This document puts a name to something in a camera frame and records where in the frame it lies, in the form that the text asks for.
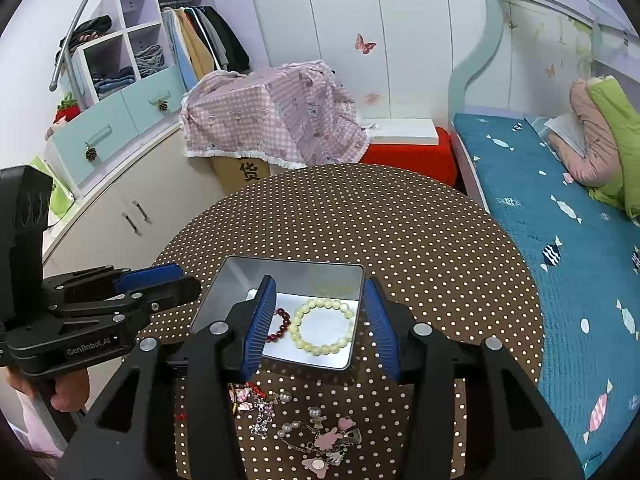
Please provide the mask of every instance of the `red stool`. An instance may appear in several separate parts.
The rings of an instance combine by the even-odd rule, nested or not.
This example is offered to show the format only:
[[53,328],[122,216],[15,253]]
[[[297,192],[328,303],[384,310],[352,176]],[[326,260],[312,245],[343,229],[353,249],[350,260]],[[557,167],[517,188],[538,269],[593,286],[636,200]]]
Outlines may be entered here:
[[372,144],[360,162],[415,171],[453,186],[458,177],[458,168],[451,149],[451,140],[443,128],[436,127],[436,131],[438,132],[437,146]]

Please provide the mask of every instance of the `pink butterfly sticker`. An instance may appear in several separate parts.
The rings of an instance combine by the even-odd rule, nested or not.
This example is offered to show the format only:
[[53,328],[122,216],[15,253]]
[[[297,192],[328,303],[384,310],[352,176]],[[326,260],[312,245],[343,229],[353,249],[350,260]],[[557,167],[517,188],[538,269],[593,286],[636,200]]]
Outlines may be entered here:
[[365,43],[361,34],[356,38],[356,50],[361,50],[363,54],[368,54],[376,46],[375,43]]

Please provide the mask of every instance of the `light blue drawer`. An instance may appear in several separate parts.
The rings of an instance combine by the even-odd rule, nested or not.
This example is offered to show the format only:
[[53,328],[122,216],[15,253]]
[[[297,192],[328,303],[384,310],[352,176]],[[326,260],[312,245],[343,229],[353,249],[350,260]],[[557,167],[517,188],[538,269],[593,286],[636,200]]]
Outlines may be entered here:
[[[184,84],[175,66],[165,68],[157,74],[145,77],[122,89],[121,94],[139,133],[152,127],[182,106]],[[167,109],[159,108],[166,102]]]
[[[116,92],[88,108],[51,139],[76,185],[138,136],[121,94]],[[86,158],[87,148],[95,148],[95,160]]]

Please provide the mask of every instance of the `pink blanket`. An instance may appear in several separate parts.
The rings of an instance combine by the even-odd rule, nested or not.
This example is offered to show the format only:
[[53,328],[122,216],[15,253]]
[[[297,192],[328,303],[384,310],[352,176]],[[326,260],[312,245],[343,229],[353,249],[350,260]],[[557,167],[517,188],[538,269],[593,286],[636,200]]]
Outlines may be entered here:
[[358,162],[369,145],[322,61],[212,72],[185,96],[186,156],[252,156],[287,169]]

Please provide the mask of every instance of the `human hand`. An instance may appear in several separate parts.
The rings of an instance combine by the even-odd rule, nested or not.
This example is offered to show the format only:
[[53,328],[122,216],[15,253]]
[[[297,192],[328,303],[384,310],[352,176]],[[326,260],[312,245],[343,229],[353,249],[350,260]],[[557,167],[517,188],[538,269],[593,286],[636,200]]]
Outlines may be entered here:
[[[4,378],[14,390],[30,399],[37,399],[38,392],[17,367],[3,368]],[[89,398],[89,373],[86,368],[56,377],[56,393],[51,405],[59,412],[77,412],[84,408]]]

